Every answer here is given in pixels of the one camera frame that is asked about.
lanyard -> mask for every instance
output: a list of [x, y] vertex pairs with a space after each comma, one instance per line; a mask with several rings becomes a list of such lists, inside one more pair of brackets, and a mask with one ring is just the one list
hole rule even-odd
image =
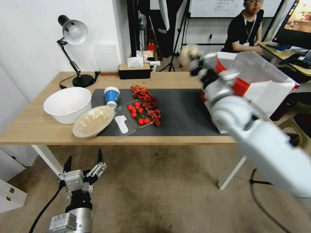
[[244, 17], [245, 30], [246, 30], [246, 34], [247, 34], [247, 36], [248, 36], [248, 39], [247, 39], [246, 43], [248, 43], [249, 38], [250, 38], [250, 36], [251, 36], [251, 34], [252, 34], [252, 32], [253, 32], [253, 29], [254, 29], [254, 26], [255, 26], [255, 23], [256, 23], [257, 14], [255, 15], [255, 20], [254, 20], [254, 23], [253, 23], [252, 29], [250, 30], [250, 33], [248, 33], [247, 28], [246, 28], [246, 25], [247, 25], [247, 20], [246, 20], [246, 17], [245, 17], [244, 12], [243, 12], [243, 14], [242, 14], [242, 15], [243, 15], [243, 17]]

wooden tabletop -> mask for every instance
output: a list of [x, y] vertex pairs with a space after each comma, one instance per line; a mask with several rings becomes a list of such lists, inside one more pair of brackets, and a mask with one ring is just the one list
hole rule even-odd
[[[267, 46], [267, 43], [265, 42], [261, 42], [259, 43], [259, 45], [263, 49], [271, 53], [273, 56], [279, 58], [282, 61], [289, 58], [291, 55], [295, 54], [292, 50], [284, 50], [283, 52], [277, 52], [275, 48]], [[305, 76], [311, 76], [311, 69], [305, 69], [305, 68], [302, 68], [300, 66], [293, 65], [293, 64], [288, 64], [288, 65]]]
[[[30, 103], [23, 113], [0, 135], [0, 144], [15, 145], [198, 145], [234, 143], [230, 136], [204, 137], [135, 137], [122, 139], [116, 137], [93, 137], [80, 139], [72, 134], [73, 124], [64, 125], [57, 122], [43, 110], [43, 103], [51, 94], [59, 91], [59, 82], [74, 75], [74, 72], [60, 72], [52, 82]], [[71, 87], [72, 79], [62, 84]], [[152, 88], [201, 88], [201, 84], [189, 76], [188, 72], [152, 72], [150, 79], [120, 80], [117, 74], [99, 76], [97, 82], [88, 87], [95, 89], [116, 86], [120, 89], [138, 84]]]

desk lamp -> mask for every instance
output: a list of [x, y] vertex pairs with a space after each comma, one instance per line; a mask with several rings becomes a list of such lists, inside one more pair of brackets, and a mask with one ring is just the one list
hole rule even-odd
[[81, 70], [77, 66], [77, 64], [72, 61], [65, 51], [64, 46], [66, 44], [72, 44], [72, 45], [78, 45], [82, 44], [86, 37], [87, 37], [87, 27], [84, 23], [78, 21], [78, 20], [70, 20], [67, 16], [61, 15], [58, 17], [59, 24], [63, 27], [63, 37], [57, 41], [58, 45], [61, 47], [62, 51], [66, 55], [67, 59], [69, 60], [70, 65], [77, 73], [77, 77], [75, 77], [72, 81], [72, 84], [77, 87], [88, 87], [92, 84], [94, 84], [97, 80], [99, 72], [95, 72], [95, 78], [93, 76], [88, 74], [80, 74]]

whiteboard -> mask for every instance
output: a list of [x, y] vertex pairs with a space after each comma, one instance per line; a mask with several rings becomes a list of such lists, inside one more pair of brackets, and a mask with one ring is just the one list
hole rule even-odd
[[[263, 17], [274, 17], [282, 0], [264, 0]], [[234, 18], [244, 10], [244, 0], [191, 0], [191, 18]]]

white bowl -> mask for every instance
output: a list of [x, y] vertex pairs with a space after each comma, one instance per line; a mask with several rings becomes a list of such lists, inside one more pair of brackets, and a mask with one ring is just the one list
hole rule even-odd
[[75, 123], [72, 133], [79, 138], [94, 137], [113, 120], [115, 112], [112, 107], [98, 106], [83, 114]]
[[73, 124], [92, 108], [92, 94], [82, 87], [70, 87], [55, 92], [46, 99], [43, 109], [62, 124]]

